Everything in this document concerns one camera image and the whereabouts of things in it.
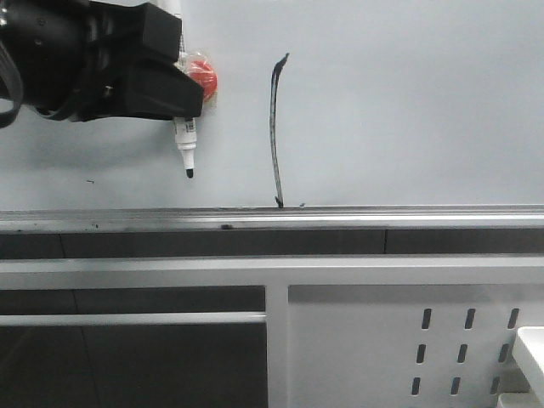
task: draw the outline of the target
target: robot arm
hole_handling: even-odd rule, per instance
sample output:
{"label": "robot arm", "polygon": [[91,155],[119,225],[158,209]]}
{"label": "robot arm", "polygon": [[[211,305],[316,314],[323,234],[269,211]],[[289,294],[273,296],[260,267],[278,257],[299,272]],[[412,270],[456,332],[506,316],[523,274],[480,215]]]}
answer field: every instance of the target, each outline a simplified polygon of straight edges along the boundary
{"label": "robot arm", "polygon": [[0,98],[52,120],[198,117],[203,89],[174,63],[182,22],[150,3],[0,0]]}

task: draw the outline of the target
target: metal edge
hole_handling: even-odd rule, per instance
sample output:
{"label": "metal edge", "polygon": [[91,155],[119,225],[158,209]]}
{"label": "metal edge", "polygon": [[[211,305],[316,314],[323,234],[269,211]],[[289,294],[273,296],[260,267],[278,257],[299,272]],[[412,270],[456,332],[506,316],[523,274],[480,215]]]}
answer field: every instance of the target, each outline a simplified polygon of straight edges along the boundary
{"label": "metal edge", "polygon": [[541,228],[544,206],[305,207],[0,212],[0,232]]}

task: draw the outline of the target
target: whiteboard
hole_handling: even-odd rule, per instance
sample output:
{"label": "whiteboard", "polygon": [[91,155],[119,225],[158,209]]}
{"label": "whiteboard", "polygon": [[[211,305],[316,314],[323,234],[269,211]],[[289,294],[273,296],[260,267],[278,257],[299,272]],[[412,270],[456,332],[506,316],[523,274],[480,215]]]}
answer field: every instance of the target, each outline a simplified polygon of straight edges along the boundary
{"label": "whiteboard", "polygon": [[220,81],[195,178],[168,122],[24,111],[0,131],[0,210],[274,207],[270,76],[286,52],[287,206],[544,203],[542,0],[181,2],[188,48]]}

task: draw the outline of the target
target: red object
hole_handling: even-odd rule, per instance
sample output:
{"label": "red object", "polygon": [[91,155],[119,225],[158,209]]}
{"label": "red object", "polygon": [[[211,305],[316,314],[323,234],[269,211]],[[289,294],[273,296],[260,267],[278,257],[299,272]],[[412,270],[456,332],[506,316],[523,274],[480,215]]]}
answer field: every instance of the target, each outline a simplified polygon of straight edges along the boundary
{"label": "red object", "polygon": [[210,64],[203,60],[190,62],[189,77],[204,88],[204,102],[218,91],[218,75]]}

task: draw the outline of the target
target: black cable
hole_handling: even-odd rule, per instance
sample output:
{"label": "black cable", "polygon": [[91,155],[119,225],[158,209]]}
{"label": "black cable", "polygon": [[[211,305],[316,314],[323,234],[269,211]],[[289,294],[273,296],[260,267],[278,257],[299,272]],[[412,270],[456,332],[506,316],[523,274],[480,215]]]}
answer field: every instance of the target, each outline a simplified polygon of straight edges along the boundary
{"label": "black cable", "polygon": [[272,164],[274,165],[275,188],[278,194],[275,198],[275,202],[278,204],[279,208],[283,208],[283,193],[281,192],[280,166],[278,164],[278,151],[276,149],[275,142],[275,111],[278,99],[278,84],[280,83],[280,75],[283,67],[287,63],[288,58],[289,53],[287,53],[286,56],[275,65],[274,70],[272,71],[272,94],[270,97],[270,148],[272,150]]}
{"label": "black cable", "polygon": [[9,97],[13,101],[10,110],[0,112],[0,128],[11,125],[19,115],[21,105],[23,105],[24,87],[23,80],[20,77],[17,65],[15,65],[8,50],[0,41],[0,80],[3,81],[8,90]]}

